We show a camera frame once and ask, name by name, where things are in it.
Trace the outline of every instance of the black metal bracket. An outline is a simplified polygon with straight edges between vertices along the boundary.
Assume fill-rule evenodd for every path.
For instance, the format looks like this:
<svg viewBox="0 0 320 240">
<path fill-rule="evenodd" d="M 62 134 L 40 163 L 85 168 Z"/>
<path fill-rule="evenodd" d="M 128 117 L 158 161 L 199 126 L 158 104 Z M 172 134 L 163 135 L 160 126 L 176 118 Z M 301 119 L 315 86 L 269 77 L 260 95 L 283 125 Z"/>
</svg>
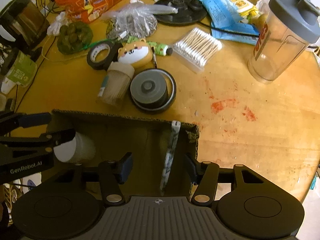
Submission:
<svg viewBox="0 0 320 240">
<path fill-rule="evenodd" d="M 0 184 L 53 167 L 53 147 L 71 141 L 76 134 L 74 129 L 44 133 L 38 138 L 4 136 L 18 127 L 28 128 L 50 121 L 50 113 L 0 112 Z"/>
<path fill-rule="evenodd" d="M 85 189 L 86 182 L 99 182 L 103 203 L 119 206 L 125 203 L 118 184 L 124 184 L 133 167 L 132 153 L 127 152 L 119 161 L 103 161 L 98 167 L 76 165 L 73 169 L 62 170 L 40 184 L 37 188 L 47 188 L 50 184 L 70 183 L 72 188 Z"/>
<path fill-rule="evenodd" d="M 193 185 L 198 185 L 191 203 L 198 206 L 213 207 L 218 183 L 231 183 L 231 191 L 244 184 L 268 183 L 266 179 L 243 164 L 235 164 L 233 169 L 220 168 L 210 161 L 202 163 L 191 154 L 185 155 L 185 166 Z"/>
</svg>

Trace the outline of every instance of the gray lid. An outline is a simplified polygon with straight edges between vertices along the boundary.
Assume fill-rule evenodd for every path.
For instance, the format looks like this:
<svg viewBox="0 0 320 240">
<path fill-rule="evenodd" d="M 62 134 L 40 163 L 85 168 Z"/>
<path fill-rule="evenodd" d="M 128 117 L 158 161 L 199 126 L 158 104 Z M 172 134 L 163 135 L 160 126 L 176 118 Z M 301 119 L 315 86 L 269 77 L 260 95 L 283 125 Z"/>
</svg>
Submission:
<svg viewBox="0 0 320 240">
<path fill-rule="evenodd" d="M 131 82 L 131 95 L 141 104 L 154 103 L 167 91 L 165 78 L 161 73 L 153 70 L 140 72 Z"/>
<path fill-rule="evenodd" d="M 310 0 L 270 0 L 270 10 L 295 34 L 315 43 L 320 37 L 320 11 Z"/>
</svg>

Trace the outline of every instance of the paper label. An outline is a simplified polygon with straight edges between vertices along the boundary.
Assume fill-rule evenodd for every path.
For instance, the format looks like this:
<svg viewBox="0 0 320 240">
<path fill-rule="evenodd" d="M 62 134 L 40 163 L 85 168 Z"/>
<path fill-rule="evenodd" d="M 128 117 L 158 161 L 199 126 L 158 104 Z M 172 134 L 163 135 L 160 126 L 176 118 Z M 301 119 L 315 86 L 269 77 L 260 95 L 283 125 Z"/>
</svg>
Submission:
<svg viewBox="0 0 320 240">
<path fill-rule="evenodd" d="M 98 98 L 102 97 L 103 92 L 104 92 L 104 90 L 106 88 L 107 82 L 108 82 L 108 76 L 105 76 L 103 81 L 102 81 L 101 87 L 99 89 Z"/>
<path fill-rule="evenodd" d="M 256 61 L 258 60 L 258 58 L 259 58 L 264 46 L 266 45 L 270 35 L 271 35 L 271 32 L 268 28 L 268 25 L 265 23 L 263 30 L 261 31 L 260 36 L 258 38 L 257 44 L 253 50 L 253 56 Z"/>
<path fill-rule="evenodd" d="M 36 63 L 19 51 L 6 77 L 21 86 L 27 86 L 35 75 L 36 69 Z"/>
</svg>

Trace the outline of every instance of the black round base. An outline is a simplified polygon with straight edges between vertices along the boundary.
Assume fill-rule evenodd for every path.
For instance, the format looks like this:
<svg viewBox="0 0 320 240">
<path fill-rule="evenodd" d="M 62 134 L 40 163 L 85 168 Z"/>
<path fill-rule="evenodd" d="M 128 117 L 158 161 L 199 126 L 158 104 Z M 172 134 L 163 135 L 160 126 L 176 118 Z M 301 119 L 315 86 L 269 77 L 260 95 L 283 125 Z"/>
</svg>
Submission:
<svg viewBox="0 0 320 240">
<path fill-rule="evenodd" d="M 33 189 L 13 206 L 12 220 L 32 239 L 69 239 L 90 228 L 100 214 L 99 202 L 70 184 Z"/>
<path fill-rule="evenodd" d="M 304 217 L 295 197 L 265 183 L 244 184 L 224 195 L 216 212 L 228 228 L 253 239 L 281 239 L 296 234 Z"/>
<path fill-rule="evenodd" d="M 159 0 L 155 4 L 178 8 L 177 14 L 155 15 L 156 19 L 166 25 L 191 25 L 204 19 L 206 9 L 199 0 Z"/>
</svg>

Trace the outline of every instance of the yellow package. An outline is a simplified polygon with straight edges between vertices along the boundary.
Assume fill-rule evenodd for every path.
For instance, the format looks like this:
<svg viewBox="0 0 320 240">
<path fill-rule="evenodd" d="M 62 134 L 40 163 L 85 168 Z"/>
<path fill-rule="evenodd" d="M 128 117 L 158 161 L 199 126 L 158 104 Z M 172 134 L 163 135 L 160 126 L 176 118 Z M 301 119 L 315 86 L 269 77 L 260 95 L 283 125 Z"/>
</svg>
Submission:
<svg viewBox="0 0 320 240">
<path fill-rule="evenodd" d="M 230 0 L 238 7 L 238 13 L 240 16 L 245 17 L 249 14 L 255 16 L 259 13 L 259 10 L 248 0 Z"/>
</svg>

